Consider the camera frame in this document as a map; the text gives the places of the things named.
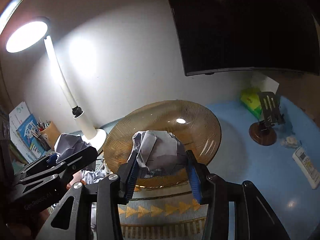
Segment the small white wrapper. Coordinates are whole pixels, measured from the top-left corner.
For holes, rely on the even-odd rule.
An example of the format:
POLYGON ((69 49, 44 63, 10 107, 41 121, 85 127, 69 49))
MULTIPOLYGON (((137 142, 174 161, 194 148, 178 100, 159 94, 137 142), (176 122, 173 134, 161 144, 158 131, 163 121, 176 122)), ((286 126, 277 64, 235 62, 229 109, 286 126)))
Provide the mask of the small white wrapper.
POLYGON ((299 141, 293 135, 282 139, 280 144, 281 144, 281 146, 284 146, 285 148, 298 148, 299 147, 299 141))

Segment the black phone stand wooden base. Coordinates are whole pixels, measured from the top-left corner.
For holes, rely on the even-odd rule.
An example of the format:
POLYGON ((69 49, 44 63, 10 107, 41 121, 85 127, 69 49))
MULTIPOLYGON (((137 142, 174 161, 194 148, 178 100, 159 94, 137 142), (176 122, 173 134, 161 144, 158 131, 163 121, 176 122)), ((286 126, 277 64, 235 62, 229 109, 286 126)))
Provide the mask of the black phone stand wooden base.
POLYGON ((249 135, 257 144, 270 146, 277 140, 273 126, 284 124, 284 115, 280 113, 279 102, 274 92, 259 92, 258 97, 263 120, 251 124, 249 135))

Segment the blue cover book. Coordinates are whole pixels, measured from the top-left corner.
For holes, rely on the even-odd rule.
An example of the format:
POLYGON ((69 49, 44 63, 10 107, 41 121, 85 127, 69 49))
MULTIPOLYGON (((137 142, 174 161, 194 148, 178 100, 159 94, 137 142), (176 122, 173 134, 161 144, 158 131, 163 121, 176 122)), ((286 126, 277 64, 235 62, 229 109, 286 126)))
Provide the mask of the blue cover book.
POLYGON ((37 121, 32 114, 22 122, 17 131, 36 160, 45 155, 46 150, 42 147, 37 137, 34 136, 37 133, 37 121))

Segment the black mesh pen holder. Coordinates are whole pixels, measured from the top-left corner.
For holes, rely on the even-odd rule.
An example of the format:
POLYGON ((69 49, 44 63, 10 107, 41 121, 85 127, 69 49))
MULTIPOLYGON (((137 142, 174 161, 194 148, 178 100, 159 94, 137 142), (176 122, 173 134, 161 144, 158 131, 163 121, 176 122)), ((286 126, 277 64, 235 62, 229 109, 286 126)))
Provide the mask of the black mesh pen holder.
POLYGON ((32 131, 31 132, 33 137, 36 138, 36 140, 40 143, 41 147, 45 150, 45 151, 49 151, 51 150, 50 146, 47 144, 47 142, 45 141, 45 139, 42 137, 42 135, 37 134, 36 132, 32 131))

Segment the white desk lamp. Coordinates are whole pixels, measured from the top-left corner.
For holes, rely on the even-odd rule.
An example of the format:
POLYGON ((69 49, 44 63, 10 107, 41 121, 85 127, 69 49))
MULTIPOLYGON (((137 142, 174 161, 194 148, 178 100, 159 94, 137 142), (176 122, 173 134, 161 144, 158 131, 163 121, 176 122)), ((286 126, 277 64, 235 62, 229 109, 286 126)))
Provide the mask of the white desk lamp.
POLYGON ((17 53, 26 50, 40 40, 44 41, 49 64, 55 71, 54 81, 60 86, 72 109, 73 118, 82 132, 81 138, 86 143, 91 144, 100 154, 103 151, 107 133, 103 129, 94 127, 93 122, 87 117, 85 111, 78 105, 71 93, 56 56, 49 27, 50 22, 46 17, 37 17, 28 21, 10 35, 5 46, 6 50, 9 53, 17 53))

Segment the green tissue pack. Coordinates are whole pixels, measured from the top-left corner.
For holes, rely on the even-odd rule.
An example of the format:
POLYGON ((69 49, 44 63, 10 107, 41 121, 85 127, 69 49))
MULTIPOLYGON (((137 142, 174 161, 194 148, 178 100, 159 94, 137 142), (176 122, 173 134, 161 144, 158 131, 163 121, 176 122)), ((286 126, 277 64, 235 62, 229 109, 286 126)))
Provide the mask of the green tissue pack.
POLYGON ((260 89, 257 87, 243 89, 241 91, 240 101, 259 120, 262 108, 258 93, 260 93, 260 89))

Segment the white remote control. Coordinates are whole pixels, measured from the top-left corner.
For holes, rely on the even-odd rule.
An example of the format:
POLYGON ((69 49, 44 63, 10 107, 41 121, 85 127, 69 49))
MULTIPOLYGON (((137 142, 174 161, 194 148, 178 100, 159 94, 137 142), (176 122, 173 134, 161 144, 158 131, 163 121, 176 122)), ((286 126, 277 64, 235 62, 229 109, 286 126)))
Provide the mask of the white remote control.
POLYGON ((306 176, 311 188, 313 190, 317 189, 317 187, 319 186, 319 172, 314 167, 310 157, 307 155, 304 148, 297 148, 293 153, 292 158, 299 166, 303 174, 306 176))

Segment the patterned blue woven mat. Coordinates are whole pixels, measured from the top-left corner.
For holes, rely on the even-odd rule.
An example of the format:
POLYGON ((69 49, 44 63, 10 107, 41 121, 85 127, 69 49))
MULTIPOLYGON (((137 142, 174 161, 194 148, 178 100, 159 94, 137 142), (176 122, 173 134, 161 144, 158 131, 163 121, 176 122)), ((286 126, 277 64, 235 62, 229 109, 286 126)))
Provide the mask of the patterned blue woven mat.
MULTIPOLYGON (((203 118, 185 124, 172 119, 146 123, 123 118, 104 125, 103 129, 108 136, 105 156, 99 162, 105 162, 106 167, 97 168, 90 176, 110 174, 123 164, 136 131, 171 132, 204 164, 211 160, 202 154, 205 144, 219 142, 221 135, 203 118)), ((124 239, 201 239, 208 206, 193 198, 186 177, 186 171, 181 169, 174 176, 139 179, 133 198, 127 205, 118 206, 124 239)))

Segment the black wall television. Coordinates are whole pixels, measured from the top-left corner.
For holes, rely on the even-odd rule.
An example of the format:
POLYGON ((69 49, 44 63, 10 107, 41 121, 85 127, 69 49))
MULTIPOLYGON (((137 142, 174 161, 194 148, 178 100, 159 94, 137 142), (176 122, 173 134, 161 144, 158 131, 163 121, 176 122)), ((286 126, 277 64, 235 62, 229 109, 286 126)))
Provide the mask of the black wall television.
POLYGON ((168 0, 186 76, 241 70, 319 74, 307 0, 168 0))

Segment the white paper booklet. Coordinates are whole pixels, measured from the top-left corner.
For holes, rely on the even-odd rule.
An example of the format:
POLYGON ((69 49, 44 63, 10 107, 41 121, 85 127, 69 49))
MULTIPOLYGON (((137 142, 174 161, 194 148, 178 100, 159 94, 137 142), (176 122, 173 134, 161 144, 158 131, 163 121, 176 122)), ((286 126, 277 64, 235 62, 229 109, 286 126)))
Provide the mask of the white paper booklet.
POLYGON ((23 101, 17 107, 15 107, 9 113, 9 122, 10 122, 10 139, 12 143, 19 150, 20 154, 26 159, 28 163, 33 161, 33 158, 30 155, 29 148, 25 145, 23 140, 18 133, 18 128, 25 121, 25 119, 30 115, 29 109, 26 103, 23 101))

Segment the brown cardboard pen holder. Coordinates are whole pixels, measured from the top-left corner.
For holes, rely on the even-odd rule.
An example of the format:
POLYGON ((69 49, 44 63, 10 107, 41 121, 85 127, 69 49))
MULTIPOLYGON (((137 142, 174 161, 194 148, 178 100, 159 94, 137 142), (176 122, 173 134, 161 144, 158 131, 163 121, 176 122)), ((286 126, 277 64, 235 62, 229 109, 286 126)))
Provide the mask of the brown cardboard pen holder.
POLYGON ((49 126, 40 132, 46 143, 53 150, 55 143, 57 142, 61 132, 58 130, 56 125, 51 121, 49 126))

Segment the amber ribbed glass bowl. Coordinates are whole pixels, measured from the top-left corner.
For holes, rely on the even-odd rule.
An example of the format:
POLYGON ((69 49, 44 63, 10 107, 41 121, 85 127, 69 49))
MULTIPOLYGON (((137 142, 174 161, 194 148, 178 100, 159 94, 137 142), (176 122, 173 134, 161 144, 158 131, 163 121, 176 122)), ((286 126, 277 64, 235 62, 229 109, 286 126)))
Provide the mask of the amber ribbed glass bowl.
POLYGON ((186 150, 209 164, 220 146, 221 126, 212 111, 191 101, 152 103, 128 114, 111 129, 104 147, 108 168, 117 172, 138 152, 138 187, 169 187, 186 181, 186 150))

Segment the white paper ball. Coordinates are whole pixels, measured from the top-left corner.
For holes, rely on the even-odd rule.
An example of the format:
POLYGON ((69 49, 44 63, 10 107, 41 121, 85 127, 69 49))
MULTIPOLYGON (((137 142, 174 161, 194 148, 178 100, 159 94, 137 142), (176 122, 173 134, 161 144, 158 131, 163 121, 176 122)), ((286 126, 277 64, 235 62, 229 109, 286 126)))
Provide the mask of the white paper ball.
POLYGON ((188 164, 184 145, 171 132, 138 131, 132 142, 131 153, 138 153, 139 178, 175 175, 188 164))

